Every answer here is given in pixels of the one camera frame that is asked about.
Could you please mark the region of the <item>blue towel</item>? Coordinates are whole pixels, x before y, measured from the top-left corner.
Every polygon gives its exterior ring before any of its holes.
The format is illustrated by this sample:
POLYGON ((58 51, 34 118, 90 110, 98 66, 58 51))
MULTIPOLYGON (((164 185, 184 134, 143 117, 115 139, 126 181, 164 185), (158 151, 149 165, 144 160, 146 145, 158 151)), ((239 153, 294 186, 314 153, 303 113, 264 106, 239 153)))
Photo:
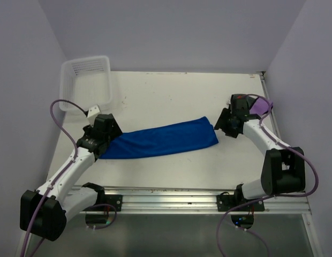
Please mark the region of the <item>blue towel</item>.
POLYGON ((162 127, 123 133, 101 155, 103 160, 124 160, 172 155, 218 144, 207 117, 162 127))

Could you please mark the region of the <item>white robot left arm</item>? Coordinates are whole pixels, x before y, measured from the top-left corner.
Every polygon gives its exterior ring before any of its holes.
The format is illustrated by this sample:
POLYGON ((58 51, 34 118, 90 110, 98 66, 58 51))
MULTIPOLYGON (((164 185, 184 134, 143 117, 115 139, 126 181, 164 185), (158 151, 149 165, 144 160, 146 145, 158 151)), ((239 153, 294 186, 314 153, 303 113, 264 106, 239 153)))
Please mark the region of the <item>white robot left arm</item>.
POLYGON ((55 241, 67 222, 85 209, 115 210, 108 204, 104 188, 93 183, 84 184, 71 194, 70 190, 81 175, 123 133, 112 114, 99 114, 93 125, 83 128, 71 156, 63 166, 35 191, 27 190, 20 200, 20 228, 28 233, 55 241))

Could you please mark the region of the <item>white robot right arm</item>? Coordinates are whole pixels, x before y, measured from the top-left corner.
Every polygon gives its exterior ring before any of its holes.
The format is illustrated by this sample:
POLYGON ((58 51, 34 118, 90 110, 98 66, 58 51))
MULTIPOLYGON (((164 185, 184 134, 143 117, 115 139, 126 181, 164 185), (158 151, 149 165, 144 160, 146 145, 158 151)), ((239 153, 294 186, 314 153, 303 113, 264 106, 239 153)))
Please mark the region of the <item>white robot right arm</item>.
POLYGON ((261 177, 235 189, 233 204, 239 210, 247 209, 254 199, 297 193, 306 186, 303 150, 283 142, 262 121, 271 109, 272 104, 260 96, 233 94, 214 126, 228 137, 244 135, 264 156, 261 177))

